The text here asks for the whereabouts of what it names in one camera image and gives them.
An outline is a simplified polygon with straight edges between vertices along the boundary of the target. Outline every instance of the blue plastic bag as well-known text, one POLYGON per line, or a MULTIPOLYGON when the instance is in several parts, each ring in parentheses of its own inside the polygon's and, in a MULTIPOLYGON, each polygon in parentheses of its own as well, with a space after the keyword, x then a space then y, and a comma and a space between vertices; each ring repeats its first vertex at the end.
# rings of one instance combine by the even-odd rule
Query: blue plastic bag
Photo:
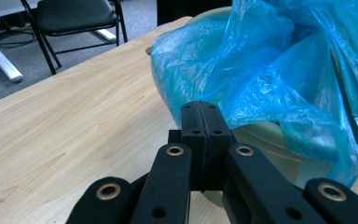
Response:
POLYGON ((357 4, 234 1, 229 16, 196 21, 155 40, 158 91, 178 126, 181 105, 195 100, 218 105, 231 129, 278 121, 290 150, 331 164, 326 177, 350 187, 358 176, 348 119, 358 117, 358 19, 347 22, 356 14, 346 11, 356 9, 358 16, 357 4), (348 86, 349 115, 337 68, 348 86))

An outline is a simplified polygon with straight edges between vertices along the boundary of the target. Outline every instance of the wooden table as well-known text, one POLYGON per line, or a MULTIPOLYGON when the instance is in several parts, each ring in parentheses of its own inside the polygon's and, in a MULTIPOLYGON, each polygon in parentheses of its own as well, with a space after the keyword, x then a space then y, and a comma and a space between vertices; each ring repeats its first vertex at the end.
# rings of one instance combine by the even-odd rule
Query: wooden table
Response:
MULTIPOLYGON (((94 181, 134 181, 177 129, 145 49, 189 18, 0 100, 0 223, 64 223, 94 181)), ((192 193, 190 223, 228 223, 192 193)))

